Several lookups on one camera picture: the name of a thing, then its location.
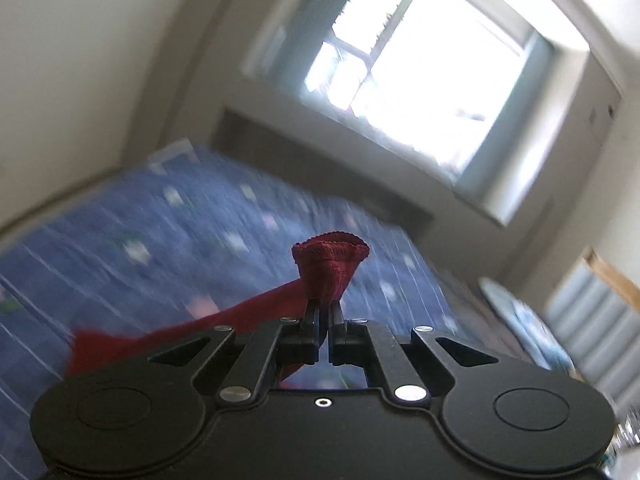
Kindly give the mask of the red knit garment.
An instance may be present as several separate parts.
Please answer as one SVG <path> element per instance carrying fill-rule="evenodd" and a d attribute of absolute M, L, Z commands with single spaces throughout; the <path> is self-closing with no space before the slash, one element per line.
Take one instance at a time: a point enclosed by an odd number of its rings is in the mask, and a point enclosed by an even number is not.
<path fill-rule="evenodd" d="M 358 266 L 370 254 L 360 237 L 329 232 L 292 247 L 299 278 L 205 318 L 162 328 L 140 337 L 76 330 L 66 366 L 67 377 L 79 376 L 156 349 L 192 334 L 229 325 L 244 335 L 279 318 L 301 318 L 310 300 L 322 307 L 340 301 Z"/>

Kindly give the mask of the blue plaid floral quilt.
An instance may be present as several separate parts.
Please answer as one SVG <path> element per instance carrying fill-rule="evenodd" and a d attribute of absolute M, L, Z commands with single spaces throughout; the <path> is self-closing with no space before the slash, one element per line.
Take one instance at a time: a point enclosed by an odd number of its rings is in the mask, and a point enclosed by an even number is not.
<path fill-rule="evenodd" d="M 1 255 L 2 477 L 43 474 L 29 414 L 63 377 L 75 332 L 142 336 L 232 308 L 294 280 L 293 245 L 331 231 L 371 249 L 344 315 L 461 334 L 401 228 L 206 148 L 132 170 L 15 242 Z"/>

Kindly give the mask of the floral pillow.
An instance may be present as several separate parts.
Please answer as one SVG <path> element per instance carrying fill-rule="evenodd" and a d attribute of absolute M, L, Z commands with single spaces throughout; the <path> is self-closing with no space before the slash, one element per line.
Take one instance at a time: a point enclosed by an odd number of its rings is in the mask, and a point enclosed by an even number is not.
<path fill-rule="evenodd" d="M 490 278 L 480 278 L 477 283 L 495 315 L 509 327 L 535 364 L 573 378 L 579 376 L 573 360 L 531 307 Z"/>

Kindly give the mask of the padded grey headboard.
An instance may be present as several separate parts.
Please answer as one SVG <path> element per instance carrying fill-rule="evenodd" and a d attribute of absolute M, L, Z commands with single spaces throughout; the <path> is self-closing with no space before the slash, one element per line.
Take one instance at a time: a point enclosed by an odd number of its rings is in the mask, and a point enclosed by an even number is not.
<path fill-rule="evenodd" d="M 578 374 L 617 414 L 639 405 L 639 287 L 588 247 L 542 311 Z"/>

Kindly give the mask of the window with white frame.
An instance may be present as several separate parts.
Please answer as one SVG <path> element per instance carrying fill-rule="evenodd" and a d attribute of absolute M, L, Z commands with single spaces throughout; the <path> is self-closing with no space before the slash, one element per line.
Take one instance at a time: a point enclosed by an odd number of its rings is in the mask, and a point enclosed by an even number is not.
<path fill-rule="evenodd" d="M 247 70 L 505 226 L 588 58 L 553 0 L 281 0 Z"/>

